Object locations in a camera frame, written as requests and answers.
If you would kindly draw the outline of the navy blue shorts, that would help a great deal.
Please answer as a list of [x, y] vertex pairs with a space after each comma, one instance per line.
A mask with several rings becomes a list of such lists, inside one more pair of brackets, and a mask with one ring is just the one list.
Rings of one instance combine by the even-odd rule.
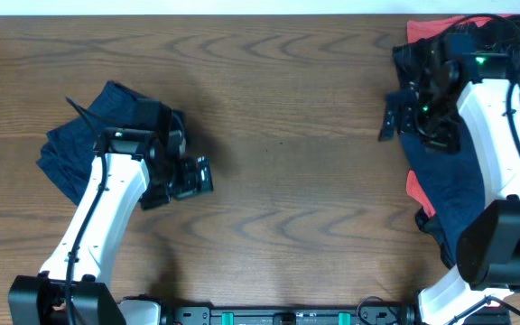
[[[141, 131], [131, 125], [135, 101], [150, 98], [114, 81], [108, 81], [89, 109], [73, 100], [69, 104], [80, 117], [47, 133], [48, 142], [41, 149], [38, 166], [48, 178], [74, 204], [78, 205], [88, 187], [96, 140], [105, 128], [124, 131]], [[167, 135], [147, 131], [155, 137], [147, 144], [147, 159], [153, 145], [167, 144], [169, 135], [184, 135], [183, 113], [172, 111], [172, 121]]]

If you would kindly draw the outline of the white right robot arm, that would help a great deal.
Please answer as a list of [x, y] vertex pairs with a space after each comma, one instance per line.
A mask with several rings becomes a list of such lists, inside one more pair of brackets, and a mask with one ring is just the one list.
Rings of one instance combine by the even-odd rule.
[[432, 50], [418, 80], [386, 98], [380, 140], [409, 134], [458, 153], [467, 131], [483, 194], [460, 234], [454, 266], [419, 292], [404, 316], [409, 323], [461, 324], [520, 293], [519, 76], [519, 64], [505, 54]]

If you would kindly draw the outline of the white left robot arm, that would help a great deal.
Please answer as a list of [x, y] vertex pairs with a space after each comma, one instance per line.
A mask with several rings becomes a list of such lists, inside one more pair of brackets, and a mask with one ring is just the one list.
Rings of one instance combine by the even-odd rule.
[[110, 284], [136, 203], [162, 172], [167, 198], [213, 189], [209, 160], [167, 157], [154, 131], [106, 128], [98, 137], [84, 196], [52, 255], [8, 293], [14, 324], [172, 324], [169, 307], [146, 295], [117, 302]]

